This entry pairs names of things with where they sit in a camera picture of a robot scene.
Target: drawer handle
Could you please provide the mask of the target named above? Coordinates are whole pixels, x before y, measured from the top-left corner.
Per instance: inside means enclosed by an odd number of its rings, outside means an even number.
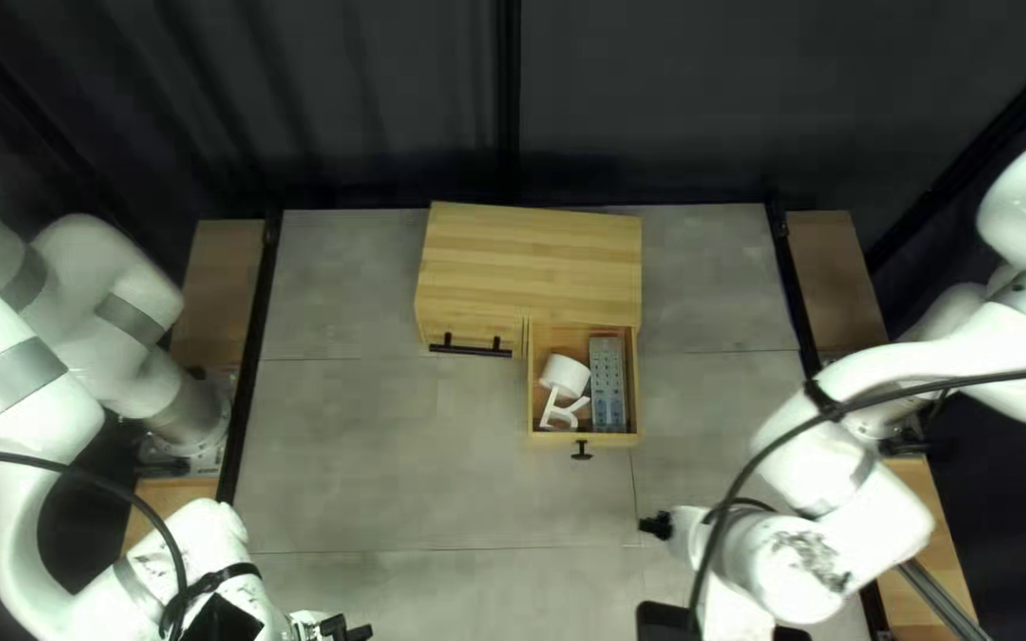
[[[499,358],[513,358],[512,349],[502,349],[502,337],[494,336],[494,347],[465,347],[452,345],[453,334],[446,331],[446,335],[442,337],[442,343],[430,343],[430,352],[439,352],[442,354],[467,354],[471,356],[496,356]]]
[[[574,460],[587,460],[587,459],[590,459],[591,458],[591,454],[589,454],[587,451],[584,450],[584,448],[585,448],[585,446],[587,444],[588,444],[588,441],[585,440],[585,439],[583,439],[583,438],[581,440],[578,440],[577,446],[580,448],[580,451],[578,451],[576,454],[568,454],[568,456],[571,456]]]

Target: closed drawer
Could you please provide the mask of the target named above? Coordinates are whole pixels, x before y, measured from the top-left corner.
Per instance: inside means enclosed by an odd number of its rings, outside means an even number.
[[[513,358],[524,357],[523,318],[473,314],[437,315],[426,318],[422,310],[416,312],[419,315],[423,343],[441,345],[448,332],[450,344],[455,347],[491,349],[496,336],[501,339],[501,349],[510,350]]]
[[[527,402],[529,403],[529,439],[535,444],[568,446],[585,440],[591,448],[632,447],[639,443],[639,367],[636,358],[636,328],[607,325],[576,325],[529,322],[526,324],[525,369],[527,370]],[[625,432],[591,431],[591,407],[586,405],[576,415],[580,423],[576,431],[543,430],[541,416],[549,402],[549,390],[539,383],[550,354],[562,354],[588,364],[588,339],[593,336],[618,336],[624,342],[627,382],[628,425]]]

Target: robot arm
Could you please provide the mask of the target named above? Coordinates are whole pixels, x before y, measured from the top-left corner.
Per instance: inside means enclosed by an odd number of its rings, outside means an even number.
[[[26,245],[0,222],[0,298],[93,398],[143,419],[156,449],[214,473],[227,402],[156,347],[184,298],[123,234],[71,214]]]
[[[0,298],[0,453],[67,465],[104,420],[102,407],[35,331]],[[57,475],[0,462],[0,598],[41,640],[159,639],[164,606],[176,594],[173,561],[153,532],[78,594],[49,574],[37,549],[37,519]],[[209,572],[249,562],[247,532],[226,504],[197,499],[166,521],[190,585]],[[256,641],[322,639],[321,612],[285,615],[259,575],[239,574],[187,601],[184,628],[198,617],[248,625]],[[369,629],[349,631],[369,638]]]
[[[1026,370],[1026,153],[993,185],[977,225],[1008,262],[990,287],[951,288],[906,343],[866,350],[821,371],[816,380],[825,396],[847,401],[891,387]],[[1026,379],[959,392],[1026,422]],[[890,436],[891,419],[924,401],[906,398],[822,424],[762,460],[758,473],[798,516],[733,510],[709,569],[705,600],[718,606],[704,610],[705,639],[768,639],[776,620],[823,620],[929,543],[932,515],[873,447]],[[795,394],[752,438],[752,454],[818,414],[805,393]],[[707,515],[698,508],[673,513],[669,546],[693,568],[711,533]]]

